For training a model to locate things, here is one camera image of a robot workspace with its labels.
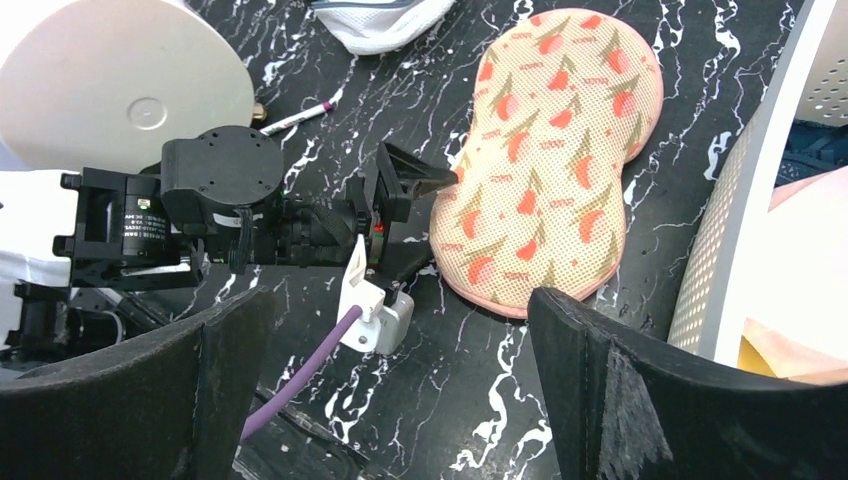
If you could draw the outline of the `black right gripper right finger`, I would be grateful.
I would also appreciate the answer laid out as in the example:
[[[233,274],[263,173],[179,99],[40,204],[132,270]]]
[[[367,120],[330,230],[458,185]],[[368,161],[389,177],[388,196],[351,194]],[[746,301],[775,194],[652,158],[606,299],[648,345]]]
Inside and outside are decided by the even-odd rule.
[[[843,479],[847,388],[724,366],[548,287],[527,307],[566,479]]]

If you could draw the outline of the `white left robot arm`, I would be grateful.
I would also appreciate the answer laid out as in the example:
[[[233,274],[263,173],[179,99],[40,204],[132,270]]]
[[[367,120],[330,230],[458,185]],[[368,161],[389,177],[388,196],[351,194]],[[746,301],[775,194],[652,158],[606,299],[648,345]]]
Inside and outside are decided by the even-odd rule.
[[[141,173],[95,168],[1,175],[1,349],[39,361],[122,342],[124,316],[83,313],[76,289],[138,292],[197,286],[204,261],[234,274],[251,265],[338,267],[341,343],[388,355],[414,303],[400,289],[426,255],[387,256],[391,226],[455,172],[384,143],[375,192],[350,179],[339,199],[283,190],[281,151],[241,126],[175,139]]]

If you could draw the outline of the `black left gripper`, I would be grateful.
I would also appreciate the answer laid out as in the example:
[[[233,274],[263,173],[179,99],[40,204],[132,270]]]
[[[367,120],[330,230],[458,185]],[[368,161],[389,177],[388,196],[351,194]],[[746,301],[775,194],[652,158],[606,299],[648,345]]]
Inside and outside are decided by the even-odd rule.
[[[361,236],[366,263],[377,265],[379,282],[408,282],[430,263],[427,242],[392,242],[391,226],[409,217],[413,199],[459,183],[458,175],[435,167],[388,142],[377,152],[378,176],[368,201],[365,176],[349,179],[340,198],[285,198],[279,229],[272,234],[273,265],[344,265]]]

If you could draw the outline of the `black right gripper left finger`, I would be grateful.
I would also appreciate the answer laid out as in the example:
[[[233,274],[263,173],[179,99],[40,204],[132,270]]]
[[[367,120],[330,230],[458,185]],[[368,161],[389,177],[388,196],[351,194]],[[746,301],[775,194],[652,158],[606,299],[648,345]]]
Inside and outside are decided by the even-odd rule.
[[[5,479],[225,479],[277,303],[264,288],[1,384]]]

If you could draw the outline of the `peach patterned mesh laundry bag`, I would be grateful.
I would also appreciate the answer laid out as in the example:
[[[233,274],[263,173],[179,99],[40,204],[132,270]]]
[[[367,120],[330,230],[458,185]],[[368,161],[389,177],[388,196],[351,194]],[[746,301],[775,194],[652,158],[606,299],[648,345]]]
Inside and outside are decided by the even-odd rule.
[[[495,39],[478,68],[458,182],[430,215],[444,281],[516,319],[535,288],[595,292],[623,255],[623,168],[662,103],[652,49],[612,16],[554,9]]]

